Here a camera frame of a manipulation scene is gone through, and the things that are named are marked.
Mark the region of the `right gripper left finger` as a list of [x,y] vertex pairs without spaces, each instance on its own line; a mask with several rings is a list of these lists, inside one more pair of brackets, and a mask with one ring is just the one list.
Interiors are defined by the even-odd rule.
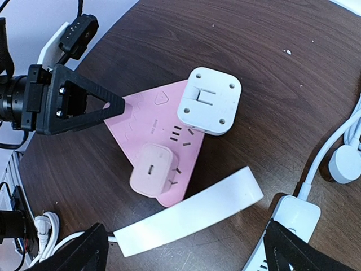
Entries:
[[108,234],[101,223],[87,229],[70,244],[30,270],[105,270]]

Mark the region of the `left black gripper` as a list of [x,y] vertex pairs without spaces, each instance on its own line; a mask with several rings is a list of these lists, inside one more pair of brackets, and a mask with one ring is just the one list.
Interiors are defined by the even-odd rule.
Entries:
[[[51,113],[45,114],[48,92]],[[108,106],[89,113],[88,97]],[[124,111],[123,98],[61,64],[52,73],[33,64],[27,75],[1,84],[1,120],[14,130],[55,135],[96,126]]]

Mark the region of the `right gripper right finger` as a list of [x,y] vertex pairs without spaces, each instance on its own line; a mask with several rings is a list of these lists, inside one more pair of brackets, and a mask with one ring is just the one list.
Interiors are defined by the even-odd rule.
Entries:
[[340,270],[350,268],[314,249],[281,223],[271,219],[263,236],[269,270]]

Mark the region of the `white power strip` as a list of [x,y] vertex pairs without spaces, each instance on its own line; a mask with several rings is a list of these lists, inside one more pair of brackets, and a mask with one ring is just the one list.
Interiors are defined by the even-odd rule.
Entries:
[[124,257],[182,239],[252,206],[263,192],[249,167],[150,217],[116,230]]

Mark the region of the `light pink usb charger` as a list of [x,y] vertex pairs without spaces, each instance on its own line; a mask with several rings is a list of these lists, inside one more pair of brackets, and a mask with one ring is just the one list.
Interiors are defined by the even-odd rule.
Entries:
[[137,193],[156,198],[170,190],[178,167],[177,155],[155,143],[143,145],[130,176],[130,187]]

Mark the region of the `small white cube adapter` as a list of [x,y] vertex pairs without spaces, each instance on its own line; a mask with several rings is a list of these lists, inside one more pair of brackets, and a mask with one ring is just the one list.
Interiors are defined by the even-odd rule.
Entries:
[[227,133],[235,120],[242,85],[233,75],[197,67],[189,75],[177,110],[185,125],[213,136]]

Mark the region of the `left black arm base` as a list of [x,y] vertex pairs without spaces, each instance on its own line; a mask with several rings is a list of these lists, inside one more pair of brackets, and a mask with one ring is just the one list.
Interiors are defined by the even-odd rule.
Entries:
[[6,182],[1,182],[10,198],[11,210],[1,209],[1,243],[4,239],[20,239],[28,253],[38,251],[37,233],[22,188],[17,185],[13,192]]

